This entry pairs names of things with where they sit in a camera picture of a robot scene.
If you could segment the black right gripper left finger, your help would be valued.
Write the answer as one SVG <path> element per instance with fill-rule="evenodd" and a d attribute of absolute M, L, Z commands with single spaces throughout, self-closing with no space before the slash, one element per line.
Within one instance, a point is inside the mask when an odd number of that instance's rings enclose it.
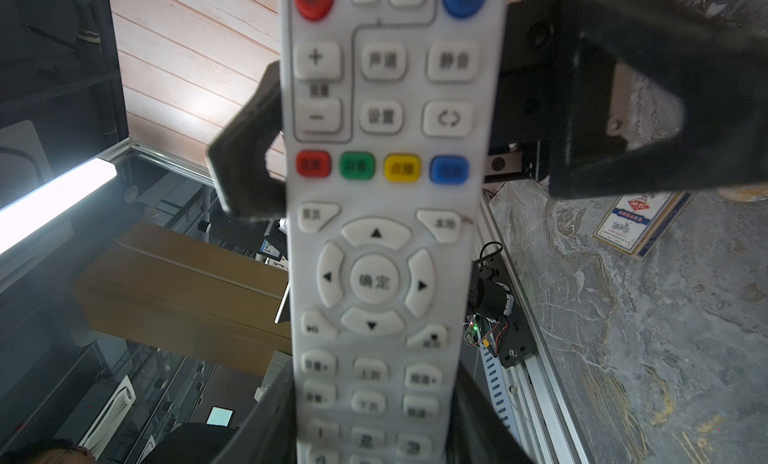
<path fill-rule="evenodd" d="M 280 373 L 212 463 L 296 463 L 296 408 L 294 374 Z"/>

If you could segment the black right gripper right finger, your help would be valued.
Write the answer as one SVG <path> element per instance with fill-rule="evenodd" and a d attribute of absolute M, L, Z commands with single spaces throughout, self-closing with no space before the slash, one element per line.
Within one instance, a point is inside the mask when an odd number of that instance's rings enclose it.
<path fill-rule="evenodd" d="M 451 401 L 446 462 L 533 463 L 462 364 L 458 366 Z"/>

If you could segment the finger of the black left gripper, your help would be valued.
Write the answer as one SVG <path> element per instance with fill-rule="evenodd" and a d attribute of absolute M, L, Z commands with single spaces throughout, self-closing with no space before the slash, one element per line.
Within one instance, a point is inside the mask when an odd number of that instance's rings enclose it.
<path fill-rule="evenodd" d="M 266 154 L 283 130 L 280 63 L 266 67 L 257 90 L 210 144 L 206 162 L 223 210 L 236 220 L 286 216 L 286 184 Z"/>

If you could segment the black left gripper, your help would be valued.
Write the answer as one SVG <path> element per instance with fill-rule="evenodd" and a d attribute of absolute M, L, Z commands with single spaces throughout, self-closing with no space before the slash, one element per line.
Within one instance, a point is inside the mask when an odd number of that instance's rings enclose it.
<path fill-rule="evenodd" d="M 607 135 L 617 62 L 680 100 L 677 134 Z M 549 176 L 561 199 L 765 182 L 766 40 L 675 0 L 510 3 L 484 180 Z"/>

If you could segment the white TV remote control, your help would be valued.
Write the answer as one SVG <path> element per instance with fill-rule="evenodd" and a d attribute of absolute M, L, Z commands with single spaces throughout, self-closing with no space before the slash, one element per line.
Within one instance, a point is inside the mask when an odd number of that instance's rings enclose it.
<path fill-rule="evenodd" d="M 301 463 L 441 463 L 508 0 L 279 0 Z"/>

